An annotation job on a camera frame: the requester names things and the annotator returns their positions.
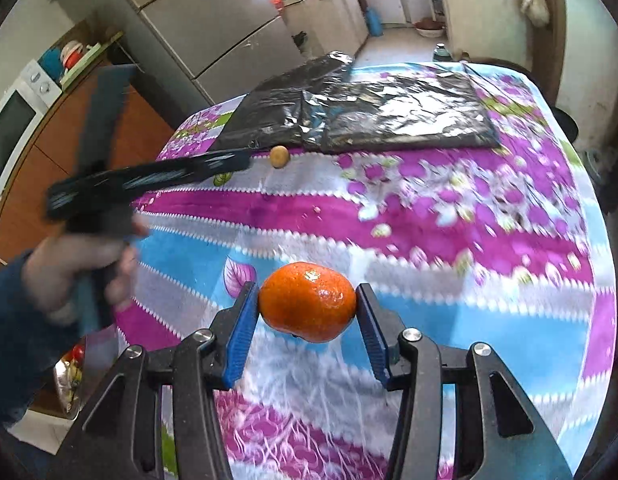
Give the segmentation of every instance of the person's arm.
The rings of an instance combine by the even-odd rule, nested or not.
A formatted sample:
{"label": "person's arm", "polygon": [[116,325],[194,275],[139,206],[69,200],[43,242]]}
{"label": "person's arm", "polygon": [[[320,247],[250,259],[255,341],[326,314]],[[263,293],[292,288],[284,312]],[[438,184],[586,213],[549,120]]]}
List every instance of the person's arm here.
{"label": "person's arm", "polygon": [[[138,226],[138,234],[146,230]],[[111,304],[125,303],[132,289],[135,251],[119,240],[61,235],[44,240],[0,272],[0,423],[23,415],[42,373],[84,334],[69,302],[75,276],[119,260],[106,288]]]}

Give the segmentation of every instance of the mandarin orange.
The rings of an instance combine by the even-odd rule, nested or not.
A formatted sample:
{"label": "mandarin orange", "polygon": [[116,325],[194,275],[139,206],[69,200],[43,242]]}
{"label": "mandarin orange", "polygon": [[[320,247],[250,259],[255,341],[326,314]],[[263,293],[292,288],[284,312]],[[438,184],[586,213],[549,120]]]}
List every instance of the mandarin orange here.
{"label": "mandarin orange", "polygon": [[266,324],[275,330],[324,343],[340,334],[356,314],[356,293],[339,272],[296,262],[265,280],[258,306]]}

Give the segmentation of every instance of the kitchen floor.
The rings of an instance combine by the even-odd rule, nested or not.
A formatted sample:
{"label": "kitchen floor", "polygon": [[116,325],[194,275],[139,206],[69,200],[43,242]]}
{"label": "kitchen floor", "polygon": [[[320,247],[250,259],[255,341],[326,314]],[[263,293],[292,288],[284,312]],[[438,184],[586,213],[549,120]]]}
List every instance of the kitchen floor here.
{"label": "kitchen floor", "polygon": [[385,28],[382,36],[369,36],[356,56],[354,67],[431,61],[436,43],[446,41],[446,36],[423,38],[413,28]]}

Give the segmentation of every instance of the colorful tablecloth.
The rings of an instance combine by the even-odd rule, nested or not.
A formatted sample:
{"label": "colorful tablecloth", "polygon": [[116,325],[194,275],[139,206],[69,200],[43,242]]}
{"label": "colorful tablecloth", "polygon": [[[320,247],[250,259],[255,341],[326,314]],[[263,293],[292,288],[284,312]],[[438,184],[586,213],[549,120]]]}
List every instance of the colorful tablecloth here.
{"label": "colorful tablecloth", "polygon": [[[459,66],[449,64],[449,70]],[[235,174],[145,195],[121,345],[156,349],[208,326],[247,280],[291,261],[370,282],[385,307],[438,343],[493,346],[531,397],[573,470],[592,436],[614,355],[614,269],[592,185],[536,87],[474,66],[502,136],[491,149],[266,156]],[[357,80],[426,65],[356,70]],[[191,116],[159,158],[209,148],[241,98]],[[171,394],[165,466],[175,472]],[[237,479],[381,479],[400,394],[374,379],[358,326],[307,344],[260,320],[243,378],[217,396]],[[443,396],[439,476],[451,477],[454,394]]]}

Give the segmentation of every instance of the metal bolt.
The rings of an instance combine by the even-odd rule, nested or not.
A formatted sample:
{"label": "metal bolt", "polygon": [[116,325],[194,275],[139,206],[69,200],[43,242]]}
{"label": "metal bolt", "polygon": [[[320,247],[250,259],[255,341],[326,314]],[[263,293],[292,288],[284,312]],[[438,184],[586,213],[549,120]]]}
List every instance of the metal bolt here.
{"label": "metal bolt", "polygon": [[196,330],[191,336],[199,343],[206,343],[211,340],[214,334],[208,328],[201,328]]}
{"label": "metal bolt", "polygon": [[131,345],[124,351],[124,355],[129,359],[135,359],[142,355],[142,347],[140,345]]}
{"label": "metal bolt", "polygon": [[417,328],[405,328],[403,330],[403,337],[407,339],[407,341],[415,343],[416,341],[420,341],[422,339],[422,332]]}
{"label": "metal bolt", "polygon": [[487,355],[492,353],[492,347],[487,345],[487,343],[476,343],[474,345],[474,352],[482,357],[487,357]]}

